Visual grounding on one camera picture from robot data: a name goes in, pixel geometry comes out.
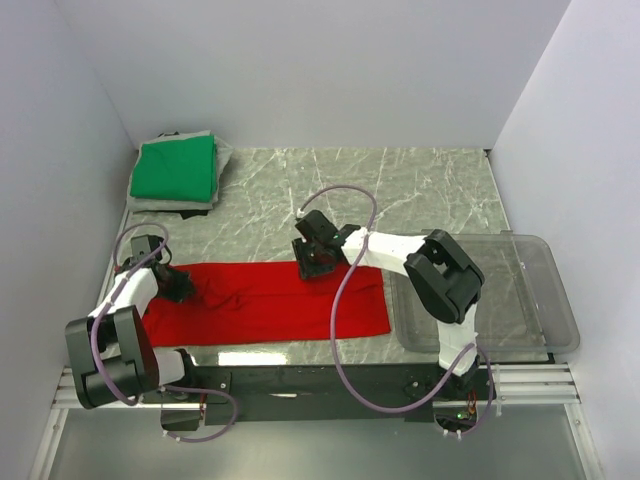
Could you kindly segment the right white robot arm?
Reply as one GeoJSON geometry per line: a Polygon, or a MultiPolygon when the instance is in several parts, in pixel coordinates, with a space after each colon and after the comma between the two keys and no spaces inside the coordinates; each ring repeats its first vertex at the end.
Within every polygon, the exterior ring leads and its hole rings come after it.
{"type": "Polygon", "coordinates": [[[292,247],[303,280],[347,267],[331,307],[332,340],[341,297],[356,270],[368,267],[401,275],[436,321],[440,390],[460,399],[473,388],[478,369],[476,310],[485,277],[449,233],[436,229],[427,236],[395,235],[353,224],[339,229],[318,210],[298,218],[295,228],[301,236],[292,247]]]}

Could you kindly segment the red t shirt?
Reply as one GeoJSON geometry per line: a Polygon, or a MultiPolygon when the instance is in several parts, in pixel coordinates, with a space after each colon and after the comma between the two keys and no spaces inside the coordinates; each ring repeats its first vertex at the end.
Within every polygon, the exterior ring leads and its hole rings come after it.
{"type": "Polygon", "coordinates": [[[348,268],[303,280],[294,262],[181,266],[195,286],[182,303],[154,298],[142,323],[154,347],[326,340],[348,268]]]}

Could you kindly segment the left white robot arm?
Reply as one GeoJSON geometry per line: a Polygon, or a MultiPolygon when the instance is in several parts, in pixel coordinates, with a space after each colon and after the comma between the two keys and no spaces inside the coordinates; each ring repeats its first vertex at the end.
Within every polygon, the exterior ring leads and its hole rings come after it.
{"type": "Polygon", "coordinates": [[[156,353],[142,317],[152,300],[183,303],[195,294],[186,272],[163,259],[171,251],[157,235],[135,236],[132,255],[116,269],[114,284],[88,316],[71,321],[65,340],[79,403],[86,409],[140,397],[164,386],[176,401],[193,399],[200,388],[182,349],[156,353]]]}

